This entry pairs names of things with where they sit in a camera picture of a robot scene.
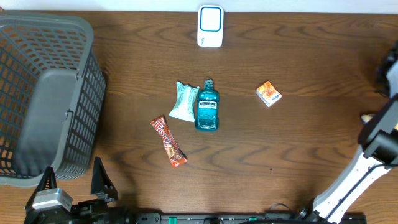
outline basket bottom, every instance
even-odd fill
[[[51,69],[40,75],[13,157],[18,174],[35,177],[51,166],[75,83],[76,70]]]

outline wood grain surface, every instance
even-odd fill
[[[359,116],[386,100],[375,69],[398,38],[397,15],[226,13],[223,46],[196,44],[197,13],[52,12],[86,19],[107,79],[96,136],[119,191],[117,205],[165,213],[264,212],[300,208],[350,162]],[[168,116],[175,82],[220,93],[220,129],[195,130]],[[256,96],[265,81],[283,94],[271,108]],[[188,162],[173,169],[149,121],[165,115]],[[58,181],[74,203],[90,196],[84,177]],[[369,223],[397,223],[398,172],[373,184],[353,206]],[[0,223],[21,223],[33,189],[0,187]]]

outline orange and white box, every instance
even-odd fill
[[[271,107],[282,98],[282,94],[280,94],[269,81],[257,88],[256,93],[268,107]]]

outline red candy bar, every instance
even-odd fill
[[[169,156],[172,166],[176,168],[177,166],[187,162],[184,154],[179,148],[178,144],[175,142],[169,127],[167,126],[164,116],[158,117],[151,121],[150,124],[159,133],[163,139],[164,149]]]

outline teal bottle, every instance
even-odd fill
[[[212,79],[205,80],[204,90],[198,93],[198,111],[195,127],[199,131],[216,131],[218,129],[218,102],[220,96],[214,91]]]

